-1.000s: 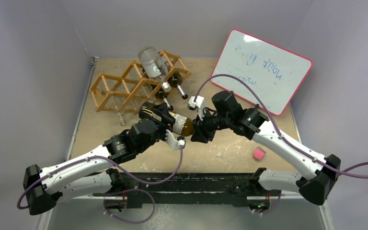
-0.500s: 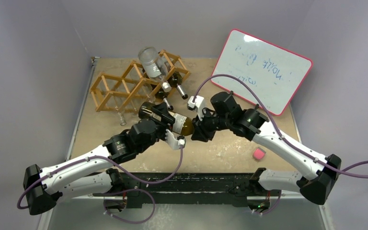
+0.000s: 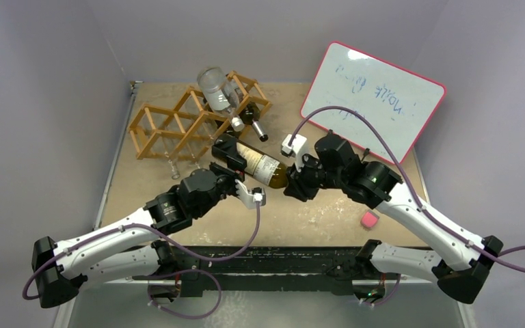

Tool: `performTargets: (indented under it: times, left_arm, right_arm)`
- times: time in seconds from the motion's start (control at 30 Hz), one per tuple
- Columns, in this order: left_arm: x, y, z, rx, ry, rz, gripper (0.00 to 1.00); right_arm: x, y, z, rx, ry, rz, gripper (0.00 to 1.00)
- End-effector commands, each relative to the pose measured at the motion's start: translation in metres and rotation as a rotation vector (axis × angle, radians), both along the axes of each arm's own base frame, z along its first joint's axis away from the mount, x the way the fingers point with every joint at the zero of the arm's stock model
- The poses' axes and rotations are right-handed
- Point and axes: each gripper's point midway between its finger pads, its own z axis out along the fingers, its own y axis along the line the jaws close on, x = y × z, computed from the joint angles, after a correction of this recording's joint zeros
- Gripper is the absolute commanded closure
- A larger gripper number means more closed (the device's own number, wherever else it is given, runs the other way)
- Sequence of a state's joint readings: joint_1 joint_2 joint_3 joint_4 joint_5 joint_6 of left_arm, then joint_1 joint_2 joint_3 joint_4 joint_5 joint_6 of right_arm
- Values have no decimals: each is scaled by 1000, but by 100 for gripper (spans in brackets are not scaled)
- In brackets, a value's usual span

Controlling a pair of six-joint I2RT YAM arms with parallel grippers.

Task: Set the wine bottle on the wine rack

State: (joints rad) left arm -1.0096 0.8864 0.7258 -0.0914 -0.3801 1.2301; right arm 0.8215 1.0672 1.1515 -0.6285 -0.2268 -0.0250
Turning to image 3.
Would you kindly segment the dark bottle beige label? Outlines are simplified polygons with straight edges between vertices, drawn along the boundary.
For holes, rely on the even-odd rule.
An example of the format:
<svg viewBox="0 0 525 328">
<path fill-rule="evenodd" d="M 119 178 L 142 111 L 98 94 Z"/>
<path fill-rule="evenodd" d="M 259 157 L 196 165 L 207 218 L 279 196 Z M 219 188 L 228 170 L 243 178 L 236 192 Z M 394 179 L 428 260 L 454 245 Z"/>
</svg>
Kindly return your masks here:
<svg viewBox="0 0 525 328">
<path fill-rule="evenodd" d="M 240 113 L 240 118 L 245 125 L 252 127 L 261 142 L 266 142 L 269 139 L 268 134 L 260 123 L 260 110 L 256 103 L 249 102 Z"/>
</svg>

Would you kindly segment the clear square glass bottle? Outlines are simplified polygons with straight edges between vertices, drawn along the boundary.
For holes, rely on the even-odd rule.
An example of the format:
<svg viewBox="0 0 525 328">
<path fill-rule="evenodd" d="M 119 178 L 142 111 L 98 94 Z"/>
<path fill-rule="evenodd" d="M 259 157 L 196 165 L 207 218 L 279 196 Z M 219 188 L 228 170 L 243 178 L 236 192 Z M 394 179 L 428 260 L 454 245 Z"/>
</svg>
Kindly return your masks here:
<svg viewBox="0 0 525 328">
<path fill-rule="evenodd" d="M 208 144 L 211 146 L 217 138 L 218 125 L 216 120 L 205 119 L 202 123 L 202 131 L 208 137 Z"/>
</svg>

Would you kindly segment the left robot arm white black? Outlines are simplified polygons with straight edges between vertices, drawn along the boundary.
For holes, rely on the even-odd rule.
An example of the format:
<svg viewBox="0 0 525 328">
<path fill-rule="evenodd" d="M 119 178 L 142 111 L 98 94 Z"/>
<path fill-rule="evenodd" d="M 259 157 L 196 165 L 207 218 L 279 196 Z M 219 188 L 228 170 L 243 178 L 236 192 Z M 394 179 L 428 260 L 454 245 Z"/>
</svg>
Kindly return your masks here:
<svg viewBox="0 0 525 328">
<path fill-rule="evenodd" d="M 160 251 L 168 236 L 192 226 L 227 197 L 259 211 L 265 204 L 262 189 L 248 189 L 243 181 L 247 159 L 237 138 L 223 134 L 212 147 L 223 164 L 196 169 L 166 192 L 123 219 L 82 236 L 55 241 L 44 236 L 33 244 L 32 276 L 22 297 L 54 308 L 74 299 L 82 288 L 126 276 L 155 274 L 169 279 L 176 261 Z"/>
</svg>

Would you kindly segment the dark green wine bottle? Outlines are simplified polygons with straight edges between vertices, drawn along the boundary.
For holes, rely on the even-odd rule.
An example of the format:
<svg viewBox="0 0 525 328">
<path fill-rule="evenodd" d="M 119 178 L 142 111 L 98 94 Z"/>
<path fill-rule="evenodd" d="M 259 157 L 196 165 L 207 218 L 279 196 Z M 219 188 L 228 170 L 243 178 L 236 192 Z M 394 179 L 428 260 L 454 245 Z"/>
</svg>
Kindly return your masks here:
<svg viewBox="0 0 525 328">
<path fill-rule="evenodd" d="M 239 154 L 247 161 L 244 174 L 273 189 L 287 186 L 286 164 L 240 140 L 237 146 Z M 215 142 L 211 154 L 215 157 Z"/>
</svg>

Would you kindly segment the clear bottle green label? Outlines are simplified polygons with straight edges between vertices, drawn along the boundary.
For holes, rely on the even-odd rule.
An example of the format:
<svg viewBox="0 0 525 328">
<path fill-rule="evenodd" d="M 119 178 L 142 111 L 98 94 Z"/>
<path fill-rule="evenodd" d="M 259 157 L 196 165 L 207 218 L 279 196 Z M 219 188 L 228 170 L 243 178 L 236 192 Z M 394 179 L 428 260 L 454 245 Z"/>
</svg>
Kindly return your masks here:
<svg viewBox="0 0 525 328">
<path fill-rule="evenodd" d="M 229 118 L 232 129 L 241 132 L 245 124 L 237 112 L 240 98 L 223 70 L 206 67 L 199 72 L 197 83 L 212 111 Z"/>
</svg>

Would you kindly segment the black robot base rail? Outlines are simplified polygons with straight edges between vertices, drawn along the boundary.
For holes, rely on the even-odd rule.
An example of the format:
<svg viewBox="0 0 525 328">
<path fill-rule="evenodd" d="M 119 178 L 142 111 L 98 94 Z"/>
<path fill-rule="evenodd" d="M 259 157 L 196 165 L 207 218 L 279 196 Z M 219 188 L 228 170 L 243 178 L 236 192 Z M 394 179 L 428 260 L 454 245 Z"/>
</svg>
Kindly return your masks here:
<svg viewBox="0 0 525 328">
<path fill-rule="evenodd" d="M 359 246 L 249 247 L 223 262 L 238 247 L 192 246 L 195 256 L 153 244 L 158 269 L 152 277 L 172 280 L 182 297 L 201 297 L 206 291 L 329 292 L 336 296 L 379 300 L 397 281 L 396 273 L 381 273 L 363 259 Z"/>
</svg>

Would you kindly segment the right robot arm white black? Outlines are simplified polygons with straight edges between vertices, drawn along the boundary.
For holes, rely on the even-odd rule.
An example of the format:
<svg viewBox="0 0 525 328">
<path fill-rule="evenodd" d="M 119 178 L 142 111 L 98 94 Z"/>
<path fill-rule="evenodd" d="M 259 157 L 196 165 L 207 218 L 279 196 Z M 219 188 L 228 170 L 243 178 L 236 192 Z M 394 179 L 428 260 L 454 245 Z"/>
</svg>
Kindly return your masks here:
<svg viewBox="0 0 525 328">
<path fill-rule="evenodd" d="M 329 131 L 314 145 L 287 135 L 281 153 L 295 162 L 286 171 L 284 194 L 303 202 L 321 189 L 339 189 L 349 199 L 376 210 L 415 234 L 429 250 L 396 247 L 368 240 L 355 257 L 358 273 L 372 278 L 378 273 L 396 273 L 437 284 L 450 298 L 465 304 L 475 301 L 503 248 L 495 236 L 474 234 L 434 209 L 405 181 L 379 161 L 363 161 L 351 144 Z"/>
</svg>

